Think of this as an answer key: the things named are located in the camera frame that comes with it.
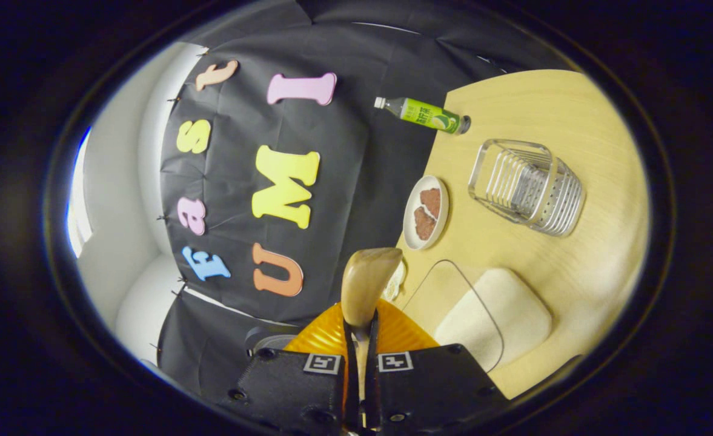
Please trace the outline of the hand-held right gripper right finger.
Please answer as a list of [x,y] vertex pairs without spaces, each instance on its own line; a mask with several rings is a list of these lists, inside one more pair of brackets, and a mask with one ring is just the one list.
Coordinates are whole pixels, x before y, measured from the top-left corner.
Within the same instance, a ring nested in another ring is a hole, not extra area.
[[440,345],[393,304],[378,302],[365,369],[366,420],[378,435],[456,435],[508,404],[464,345]]

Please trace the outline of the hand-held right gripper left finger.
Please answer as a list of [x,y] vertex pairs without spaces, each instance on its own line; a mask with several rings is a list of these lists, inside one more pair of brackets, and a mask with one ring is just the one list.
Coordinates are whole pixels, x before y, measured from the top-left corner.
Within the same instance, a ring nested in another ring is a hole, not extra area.
[[276,435],[339,435],[356,427],[358,375],[340,303],[282,349],[257,350],[223,408]]

